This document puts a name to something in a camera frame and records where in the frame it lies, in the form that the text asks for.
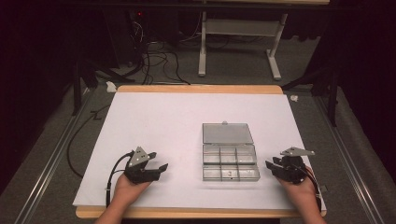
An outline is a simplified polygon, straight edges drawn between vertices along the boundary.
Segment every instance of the hand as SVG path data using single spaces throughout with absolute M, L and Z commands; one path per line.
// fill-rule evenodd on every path
M 314 184 L 306 177 L 300 184 L 293 184 L 277 178 L 279 183 L 285 188 L 290 201 L 297 207 L 304 223 L 326 223 L 318 210 L 317 198 Z
M 151 182 L 134 184 L 126 175 L 120 175 L 114 189 L 113 200 L 105 212 L 95 221 L 98 223 L 120 223 L 126 209 L 136 201 L 139 195 L 151 184 Z
M 134 184 L 129 181 L 126 175 L 120 175 L 117 180 L 116 188 L 114 189 L 114 197 L 112 203 L 120 203 L 129 206 L 134 203 L 139 195 L 151 184 L 151 182 Z

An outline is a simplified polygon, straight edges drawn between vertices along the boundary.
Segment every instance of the wire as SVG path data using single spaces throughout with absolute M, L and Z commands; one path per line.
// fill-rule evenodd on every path
M 186 38 L 186 39 L 179 40 L 179 42 L 189 41 L 189 40 L 195 39 L 195 38 L 198 37 L 198 36 L 201 36 L 201 35 L 197 35 L 198 29 L 199 29 L 199 25 L 201 24 L 201 18 L 202 18 L 202 13 L 199 14 L 198 22 L 197 22 L 197 25 L 196 25 L 196 27 L 195 27 L 194 33 L 193 33 L 190 37 L 188 37 L 188 38 Z
M 113 169 L 111 170 L 110 177 L 108 178 L 107 187 L 106 187 L 106 207 L 108 207 L 108 205 L 110 204 L 111 179 L 113 178 L 113 175 L 114 175 L 116 172 L 119 172 L 119 171 L 120 171 L 120 170 L 116 171 L 117 166 L 119 165 L 119 163 L 120 163 L 123 159 L 125 159 L 125 158 L 127 158 L 127 157 L 132 157 L 133 155 L 134 155 L 134 152 L 132 151 L 132 152 L 129 152 L 129 153 L 127 153 L 127 154 L 121 156 L 121 157 L 119 158 L 119 160 L 116 162 L 116 164 L 114 165 Z
M 77 134 L 79 133 L 79 131 L 81 131 L 81 129 L 88 123 L 88 121 L 90 121 L 91 118 L 95 118 L 97 116 L 97 114 L 99 112 L 101 112 L 102 110 L 106 109 L 107 107 L 109 107 L 110 105 L 105 105 L 102 108 L 100 108 L 99 110 L 95 111 L 89 118 L 87 118 L 82 124 L 81 126 L 76 130 L 76 132 L 73 134 L 73 136 L 70 138 L 69 144 L 67 145 L 67 150 L 66 150 L 66 157 L 67 157 L 67 164 L 69 164 L 70 169 L 72 170 L 72 172 L 77 175 L 78 177 L 82 178 L 83 175 L 80 174 L 74 167 L 73 164 L 70 160 L 70 147 L 74 141 L 74 139 L 76 138 Z
M 315 179 L 314 175 L 307 169 L 303 170 L 302 168 L 300 168 L 300 167 L 298 167 L 298 166 L 296 166 L 294 164 L 292 164 L 292 166 L 294 168 L 300 170 L 301 172 L 303 172 L 312 181 L 312 184 L 314 185 L 314 188 L 315 188 L 318 209 L 319 209 L 319 212 L 321 212 L 321 199 L 320 199 L 319 187 L 318 187 L 318 182 Z

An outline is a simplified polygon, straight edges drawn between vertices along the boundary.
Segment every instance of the forearm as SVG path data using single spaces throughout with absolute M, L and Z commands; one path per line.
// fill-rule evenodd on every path
M 112 202 L 105 212 L 95 221 L 95 224 L 120 224 L 128 204 Z
M 295 204 L 305 224 L 322 224 L 326 223 L 318 210 L 315 197 L 306 197 L 304 200 Z

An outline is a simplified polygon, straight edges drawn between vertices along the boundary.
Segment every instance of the wooden table edge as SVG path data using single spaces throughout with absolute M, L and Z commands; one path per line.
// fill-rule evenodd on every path
M 283 94 L 277 85 L 124 85 L 117 92 Z
M 78 206 L 76 215 L 80 218 L 98 218 L 105 211 L 104 206 Z M 128 218 L 282 218 L 299 217 L 297 210 L 254 210 L 254 209 L 209 209 L 209 208 L 129 208 Z

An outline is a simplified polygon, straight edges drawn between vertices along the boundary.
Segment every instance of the black cable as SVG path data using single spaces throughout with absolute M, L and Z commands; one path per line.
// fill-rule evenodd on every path
M 178 57 L 177 57 L 177 54 L 174 53 L 173 51 L 166 51 L 166 52 L 164 52 L 164 53 L 169 53 L 169 54 L 172 54 L 172 55 L 175 56 L 175 58 L 176 58 L 176 72 L 175 72 L 175 73 L 176 73 L 176 76 L 177 76 L 178 80 L 181 81 L 181 82 L 184 82 L 184 83 L 186 83 L 186 84 L 188 84 L 188 85 L 191 85 L 190 82 L 184 80 L 184 79 L 181 78 L 180 75 L 178 74 Z
M 132 157 L 133 155 L 134 155 L 133 152 L 129 152 L 129 153 L 121 156 L 121 158 L 119 158 L 119 160 L 116 162 L 113 169 L 111 170 L 110 177 L 108 178 L 107 187 L 106 187 L 106 207 L 108 207 L 110 205 L 111 179 L 113 178 L 113 175 L 116 172 L 119 172 L 119 171 L 116 171 L 117 166 L 119 165 L 120 161 L 122 161 L 126 157 Z
M 319 212 L 321 212 L 321 199 L 320 199 L 319 187 L 318 187 L 317 180 L 314 178 L 314 175 L 308 169 L 303 170 L 294 164 L 292 166 L 294 168 L 300 170 L 301 172 L 303 172 L 312 181 L 312 184 L 314 185 L 314 188 L 315 188 L 318 209 L 319 209 Z
M 82 178 L 83 175 L 80 174 L 79 172 L 76 171 L 76 169 L 73 167 L 72 162 L 70 160 L 70 147 L 74 141 L 74 139 L 76 138 L 77 134 L 79 133 L 79 131 L 81 131 L 81 129 L 88 123 L 88 121 L 90 121 L 91 118 L 94 118 L 97 116 L 97 114 L 99 112 L 101 112 L 102 110 L 106 109 L 107 107 L 109 107 L 110 105 L 105 105 L 102 108 L 100 108 L 99 110 L 95 111 L 89 118 L 87 118 L 82 124 L 81 126 L 76 130 L 76 132 L 73 134 L 73 136 L 70 138 L 69 144 L 67 145 L 67 149 L 66 149 L 66 157 L 67 157 L 67 163 L 69 164 L 70 169 L 73 171 L 73 173 L 75 175 L 77 175 L 78 177 Z

